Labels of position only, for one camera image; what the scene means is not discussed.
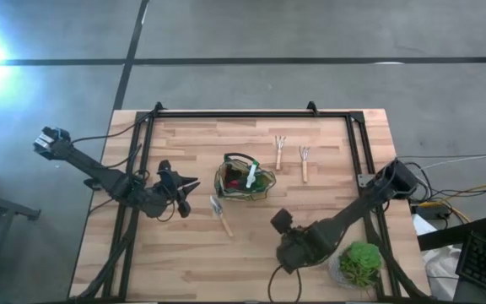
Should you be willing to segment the white plastic bag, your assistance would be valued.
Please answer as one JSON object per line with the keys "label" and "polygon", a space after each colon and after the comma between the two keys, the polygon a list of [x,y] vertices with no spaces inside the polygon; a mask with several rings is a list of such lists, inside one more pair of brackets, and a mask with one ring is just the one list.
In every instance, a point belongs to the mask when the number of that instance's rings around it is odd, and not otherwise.
{"label": "white plastic bag", "polygon": [[439,300],[451,301],[455,295],[458,281],[455,269],[460,253],[461,250],[453,246],[421,252],[431,295]]}

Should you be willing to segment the black power strip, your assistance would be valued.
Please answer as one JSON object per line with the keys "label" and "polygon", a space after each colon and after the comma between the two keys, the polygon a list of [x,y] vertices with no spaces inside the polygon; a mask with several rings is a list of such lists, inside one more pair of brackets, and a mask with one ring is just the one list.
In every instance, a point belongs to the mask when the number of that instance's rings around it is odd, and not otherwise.
{"label": "black power strip", "polygon": [[415,214],[425,220],[439,220],[446,214],[444,210],[446,209],[440,206],[417,206],[415,208]]}

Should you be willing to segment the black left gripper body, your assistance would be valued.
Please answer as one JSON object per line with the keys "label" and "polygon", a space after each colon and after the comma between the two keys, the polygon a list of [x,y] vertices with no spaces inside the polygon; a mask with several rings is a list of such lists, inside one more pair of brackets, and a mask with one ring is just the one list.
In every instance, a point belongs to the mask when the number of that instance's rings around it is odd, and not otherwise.
{"label": "black left gripper body", "polygon": [[180,216],[186,218],[191,213],[192,208],[186,201],[187,196],[185,197],[181,192],[183,187],[178,186],[178,176],[180,174],[171,170],[168,160],[162,160],[159,163],[157,175],[160,177],[160,181],[156,183],[156,186],[160,188],[169,201],[177,202],[177,210]]}

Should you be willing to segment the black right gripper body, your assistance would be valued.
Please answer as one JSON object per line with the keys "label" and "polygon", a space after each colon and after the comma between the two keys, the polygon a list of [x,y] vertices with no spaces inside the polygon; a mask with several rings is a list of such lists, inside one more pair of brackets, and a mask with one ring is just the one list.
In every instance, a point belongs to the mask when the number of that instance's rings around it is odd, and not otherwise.
{"label": "black right gripper body", "polygon": [[[293,216],[287,209],[280,209],[270,220],[273,228],[281,235],[282,238],[290,240],[289,254],[287,257],[298,257],[300,259],[300,268],[311,267],[321,259],[318,254],[318,248],[309,235],[310,226],[292,226]],[[284,258],[276,259],[284,269]]]}

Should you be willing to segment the black aluminium table frame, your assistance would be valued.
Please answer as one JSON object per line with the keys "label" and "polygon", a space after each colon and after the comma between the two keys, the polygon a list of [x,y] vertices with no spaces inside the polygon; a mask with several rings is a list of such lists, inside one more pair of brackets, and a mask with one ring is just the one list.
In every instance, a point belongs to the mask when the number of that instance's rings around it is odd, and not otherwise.
{"label": "black aluminium table frame", "polygon": [[[385,264],[370,291],[336,285],[326,262],[286,273],[276,259],[281,235],[271,218],[287,209],[294,225],[308,226],[346,208],[364,191],[358,174],[376,174],[371,137],[384,122],[384,111],[317,110],[166,110],[116,111],[102,160],[123,158],[115,169],[142,178],[147,187],[159,181],[162,160],[181,176],[201,183],[186,201],[182,218],[177,203],[157,218],[119,204],[102,189],[92,199],[96,211],[84,237],[69,292],[71,304],[220,304],[270,301],[421,303],[429,285],[419,259],[407,205],[392,199],[372,209],[347,230],[337,251],[355,241],[376,244]],[[266,171],[274,168],[273,139],[284,135],[284,164],[267,197],[223,201],[229,237],[209,199],[224,154],[255,158]],[[308,182],[303,183],[300,146],[310,147]]]}

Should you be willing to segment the wooden handled metal trowel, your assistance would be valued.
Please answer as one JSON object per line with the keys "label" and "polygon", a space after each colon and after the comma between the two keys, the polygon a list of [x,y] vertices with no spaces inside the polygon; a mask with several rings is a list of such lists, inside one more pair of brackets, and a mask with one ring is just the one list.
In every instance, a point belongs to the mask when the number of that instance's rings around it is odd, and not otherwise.
{"label": "wooden handled metal trowel", "polygon": [[219,217],[227,235],[229,237],[233,237],[234,236],[233,231],[231,230],[227,220],[224,217],[223,208],[218,198],[216,196],[211,196],[210,203],[212,205],[213,212]]}

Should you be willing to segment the succulent in white patterned pot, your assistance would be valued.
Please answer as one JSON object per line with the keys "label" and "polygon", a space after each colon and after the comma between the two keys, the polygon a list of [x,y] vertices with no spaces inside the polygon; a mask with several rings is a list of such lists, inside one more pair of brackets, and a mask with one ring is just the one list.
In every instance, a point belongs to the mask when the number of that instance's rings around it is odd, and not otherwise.
{"label": "succulent in white patterned pot", "polygon": [[348,289],[368,290],[381,278],[382,257],[378,246],[352,242],[327,262],[333,280]]}

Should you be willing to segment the wooden handled hand rake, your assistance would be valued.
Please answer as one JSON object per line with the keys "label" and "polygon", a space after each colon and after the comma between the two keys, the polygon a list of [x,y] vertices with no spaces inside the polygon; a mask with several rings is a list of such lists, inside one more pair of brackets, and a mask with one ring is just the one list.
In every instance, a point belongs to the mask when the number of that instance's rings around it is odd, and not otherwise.
{"label": "wooden handled hand rake", "polygon": [[276,149],[277,149],[277,154],[276,154],[276,170],[280,171],[281,170],[281,162],[282,162],[282,150],[284,147],[284,142],[285,142],[285,137],[283,136],[276,136],[275,137],[275,144],[276,144]]}
{"label": "wooden handled hand rake", "polygon": [[310,153],[310,147],[300,146],[299,152],[301,158],[302,180],[303,183],[307,183],[308,182],[307,159]]}

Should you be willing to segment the cream green canvas gardening bag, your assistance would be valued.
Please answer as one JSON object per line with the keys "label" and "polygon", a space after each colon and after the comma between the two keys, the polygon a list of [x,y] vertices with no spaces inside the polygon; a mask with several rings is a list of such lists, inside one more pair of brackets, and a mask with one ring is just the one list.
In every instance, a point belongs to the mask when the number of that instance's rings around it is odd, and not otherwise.
{"label": "cream green canvas gardening bag", "polygon": [[265,171],[260,163],[256,171],[256,180],[250,189],[236,190],[226,188],[225,183],[232,180],[243,179],[246,181],[250,166],[255,158],[242,153],[227,153],[216,171],[214,188],[219,198],[239,201],[256,201],[265,199],[268,191],[276,184],[277,180],[272,171]]}

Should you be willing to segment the green spray bottle white trigger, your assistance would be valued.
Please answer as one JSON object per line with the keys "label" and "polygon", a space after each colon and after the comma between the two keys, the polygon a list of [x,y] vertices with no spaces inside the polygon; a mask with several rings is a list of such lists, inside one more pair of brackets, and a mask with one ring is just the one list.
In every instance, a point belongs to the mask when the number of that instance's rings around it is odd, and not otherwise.
{"label": "green spray bottle white trigger", "polygon": [[252,184],[256,180],[256,173],[257,173],[258,166],[259,166],[259,162],[257,160],[252,161],[248,175],[246,177],[246,188],[247,189],[250,189]]}

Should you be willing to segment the black desk beam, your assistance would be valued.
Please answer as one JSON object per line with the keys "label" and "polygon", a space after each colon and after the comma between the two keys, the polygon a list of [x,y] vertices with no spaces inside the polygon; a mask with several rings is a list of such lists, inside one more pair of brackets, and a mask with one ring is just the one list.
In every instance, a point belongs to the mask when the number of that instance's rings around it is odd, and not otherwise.
{"label": "black desk beam", "polygon": [[486,218],[418,236],[419,249],[429,251],[463,243],[473,232],[486,236]]}

